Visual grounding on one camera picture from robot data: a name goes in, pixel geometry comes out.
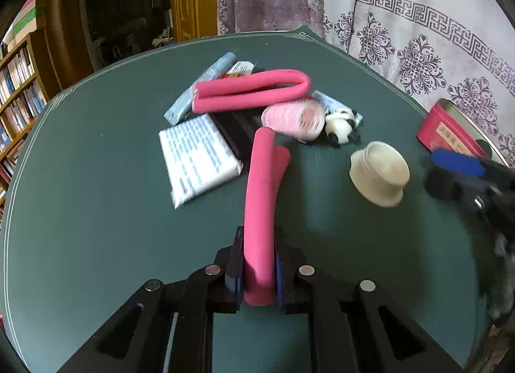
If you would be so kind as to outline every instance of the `green table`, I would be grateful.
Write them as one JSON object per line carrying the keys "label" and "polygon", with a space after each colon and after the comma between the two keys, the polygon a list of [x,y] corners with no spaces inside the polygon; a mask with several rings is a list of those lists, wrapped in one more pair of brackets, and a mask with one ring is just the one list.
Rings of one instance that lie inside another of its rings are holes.
{"label": "green table", "polygon": [[[464,364],[485,328],[484,286],[494,262],[477,220],[422,187],[428,152],[414,100],[309,30],[195,40],[117,63],[57,96],[39,118],[8,192],[2,226],[1,309],[33,373],[53,373],[149,278],[186,278],[232,243],[243,222],[246,175],[179,209],[158,139],[164,112],[227,51],[265,69],[307,73],[314,89],[365,117],[362,144],[394,146],[411,181],[382,209],[349,176],[357,147],[305,146],[281,137],[292,162],[276,222],[317,269],[387,290]],[[308,372],[307,318],[276,308],[217,315],[214,372]]]}

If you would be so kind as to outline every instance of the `toy panda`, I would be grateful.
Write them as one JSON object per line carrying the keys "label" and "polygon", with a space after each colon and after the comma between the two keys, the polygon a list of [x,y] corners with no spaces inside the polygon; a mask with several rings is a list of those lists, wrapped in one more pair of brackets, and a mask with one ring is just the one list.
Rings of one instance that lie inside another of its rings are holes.
{"label": "toy panda", "polygon": [[340,107],[325,117],[325,133],[334,147],[349,142],[358,143],[360,134],[356,132],[356,110]]}

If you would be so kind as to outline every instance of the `bent pink foam roller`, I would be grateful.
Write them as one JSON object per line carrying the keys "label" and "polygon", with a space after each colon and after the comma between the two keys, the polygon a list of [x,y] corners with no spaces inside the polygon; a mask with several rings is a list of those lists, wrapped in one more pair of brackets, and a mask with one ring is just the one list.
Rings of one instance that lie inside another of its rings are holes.
{"label": "bent pink foam roller", "polygon": [[[275,84],[296,85],[255,91]],[[297,70],[270,70],[244,77],[202,81],[195,84],[192,110],[209,113],[269,106],[300,99],[310,87],[310,78]]]}
{"label": "bent pink foam roller", "polygon": [[245,196],[244,299],[253,306],[270,305],[276,298],[275,206],[290,153],[274,146],[274,137],[270,128],[256,132]]}

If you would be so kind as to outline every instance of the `triangular cutout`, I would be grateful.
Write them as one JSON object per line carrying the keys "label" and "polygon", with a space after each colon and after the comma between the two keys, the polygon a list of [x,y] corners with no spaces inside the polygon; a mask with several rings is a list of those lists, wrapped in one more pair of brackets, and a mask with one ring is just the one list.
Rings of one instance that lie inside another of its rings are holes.
{"label": "triangular cutout", "polygon": [[127,316],[100,342],[99,352],[115,359],[125,358],[142,311],[143,306],[134,306]]}
{"label": "triangular cutout", "polygon": [[404,360],[424,351],[422,341],[402,325],[386,306],[379,306],[378,312],[383,321],[393,355],[396,359]]}

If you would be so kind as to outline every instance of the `bookshelf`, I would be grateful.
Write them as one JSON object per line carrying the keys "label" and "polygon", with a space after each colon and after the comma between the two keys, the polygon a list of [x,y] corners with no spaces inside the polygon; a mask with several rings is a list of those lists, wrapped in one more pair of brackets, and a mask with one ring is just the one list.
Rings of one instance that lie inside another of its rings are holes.
{"label": "bookshelf", "polygon": [[[23,142],[47,102],[60,91],[44,29],[29,33],[0,61],[0,187],[6,193]],[[0,219],[6,193],[0,190]]]}

